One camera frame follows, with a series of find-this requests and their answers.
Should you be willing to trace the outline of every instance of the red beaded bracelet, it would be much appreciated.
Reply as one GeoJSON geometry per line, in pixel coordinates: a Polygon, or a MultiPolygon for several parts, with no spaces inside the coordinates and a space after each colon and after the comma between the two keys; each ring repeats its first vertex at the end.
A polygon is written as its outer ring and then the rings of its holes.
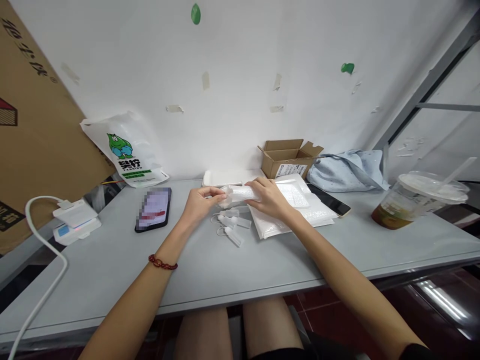
{"type": "Polygon", "coordinates": [[[155,267],[162,268],[165,270],[175,270],[176,268],[179,267],[178,264],[168,265],[167,263],[164,263],[162,260],[155,258],[154,254],[148,257],[148,261],[151,262],[155,267]]]}

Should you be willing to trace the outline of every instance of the green sticker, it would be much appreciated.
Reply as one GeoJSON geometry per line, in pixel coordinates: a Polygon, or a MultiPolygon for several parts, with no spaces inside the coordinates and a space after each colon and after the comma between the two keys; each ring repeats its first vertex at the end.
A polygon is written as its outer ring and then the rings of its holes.
{"type": "Polygon", "coordinates": [[[352,75],[352,73],[354,72],[354,67],[355,67],[355,64],[352,64],[351,62],[350,63],[344,63],[341,66],[340,71],[342,73],[349,73],[350,75],[352,75]]]}
{"type": "Polygon", "coordinates": [[[191,7],[191,21],[193,21],[195,25],[200,23],[200,8],[197,4],[191,7]]]}

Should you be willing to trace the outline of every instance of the cardboard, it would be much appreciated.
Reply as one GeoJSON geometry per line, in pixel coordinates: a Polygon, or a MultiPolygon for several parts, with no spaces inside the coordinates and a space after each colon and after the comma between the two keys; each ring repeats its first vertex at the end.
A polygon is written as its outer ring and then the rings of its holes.
{"type": "MultiPolygon", "coordinates": [[[[115,172],[83,133],[85,119],[7,0],[0,0],[0,254],[31,234],[26,202],[39,195],[76,201],[115,172]]],[[[53,200],[31,206],[36,227],[53,200]]]]}
{"type": "Polygon", "coordinates": [[[302,146],[303,142],[303,139],[269,140],[264,148],[259,146],[263,153],[261,170],[266,177],[276,179],[283,175],[300,174],[305,179],[310,166],[324,148],[314,146],[310,141],[302,146]]]}

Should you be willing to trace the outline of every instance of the phone screen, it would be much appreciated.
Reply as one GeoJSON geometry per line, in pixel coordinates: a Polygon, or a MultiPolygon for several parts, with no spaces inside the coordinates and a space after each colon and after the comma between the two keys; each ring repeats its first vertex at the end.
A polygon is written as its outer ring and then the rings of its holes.
{"type": "Polygon", "coordinates": [[[326,193],[325,191],[319,189],[318,187],[312,185],[312,184],[307,184],[308,188],[312,193],[314,193],[322,203],[327,205],[331,210],[333,210],[335,213],[337,213],[339,216],[344,216],[350,211],[350,206],[345,205],[343,202],[340,200],[337,200],[334,198],[332,195],[326,193]]]}
{"type": "Polygon", "coordinates": [[[135,231],[140,233],[167,225],[171,194],[172,189],[169,187],[148,191],[137,218],[135,231]]]}

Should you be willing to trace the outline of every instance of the thigh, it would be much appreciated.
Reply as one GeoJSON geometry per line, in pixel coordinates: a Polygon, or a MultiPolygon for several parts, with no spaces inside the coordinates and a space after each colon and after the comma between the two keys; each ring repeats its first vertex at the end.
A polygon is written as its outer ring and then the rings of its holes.
{"type": "Polygon", "coordinates": [[[243,325],[249,359],[278,349],[304,348],[283,297],[243,304],[243,325]]]}
{"type": "Polygon", "coordinates": [[[226,308],[196,311],[183,317],[175,360],[233,359],[226,308]]]}

